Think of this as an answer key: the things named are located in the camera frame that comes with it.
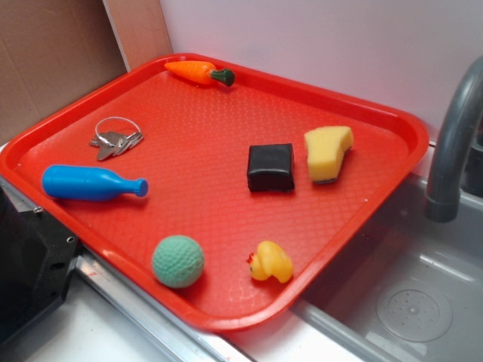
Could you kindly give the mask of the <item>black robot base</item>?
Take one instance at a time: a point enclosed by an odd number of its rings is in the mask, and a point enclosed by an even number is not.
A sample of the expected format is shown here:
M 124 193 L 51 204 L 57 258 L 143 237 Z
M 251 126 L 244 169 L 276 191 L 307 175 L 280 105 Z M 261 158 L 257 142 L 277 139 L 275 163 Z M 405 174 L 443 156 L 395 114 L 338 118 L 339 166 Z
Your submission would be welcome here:
M 1 347 L 64 303 L 79 247 L 49 212 L 19 211 L 1 191 Z

